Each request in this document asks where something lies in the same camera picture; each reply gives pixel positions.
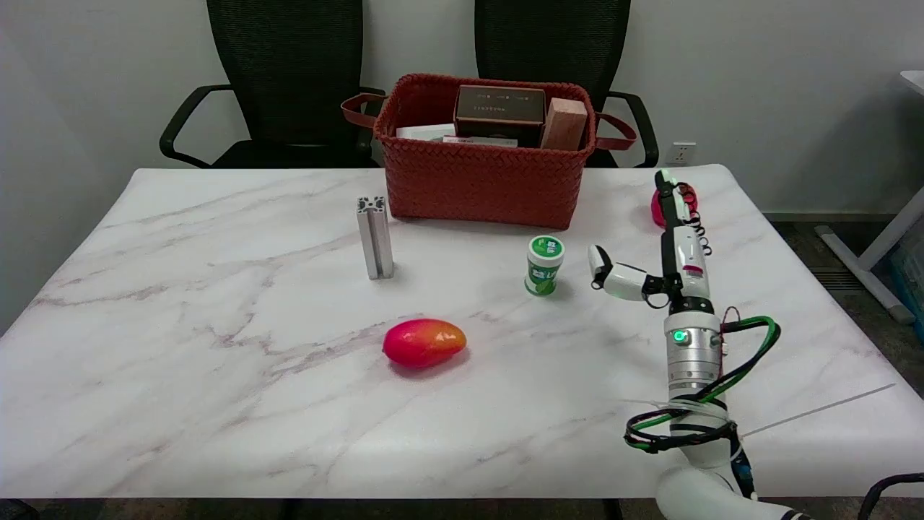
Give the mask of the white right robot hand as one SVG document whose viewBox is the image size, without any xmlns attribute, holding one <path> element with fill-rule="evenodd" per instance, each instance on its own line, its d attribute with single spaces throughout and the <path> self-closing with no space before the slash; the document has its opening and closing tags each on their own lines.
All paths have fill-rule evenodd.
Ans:
<svg viewBox="0 0 924 520">
<path fill-rule="evenodd" d="M 670 315 L 687 311 L 714 313 L 712 293 L 699 233 L 691 224 L 689 205 L 682 186 L 666 170 L 655 176 L 655 201 L 664 221 L 661 233 L 661 275 L 650 275 L 611 260 L 603 247 L 588 247 L 591 287 L 622 300 L 650 302 L 651 296 L 664 295 Z"/>
</svg>

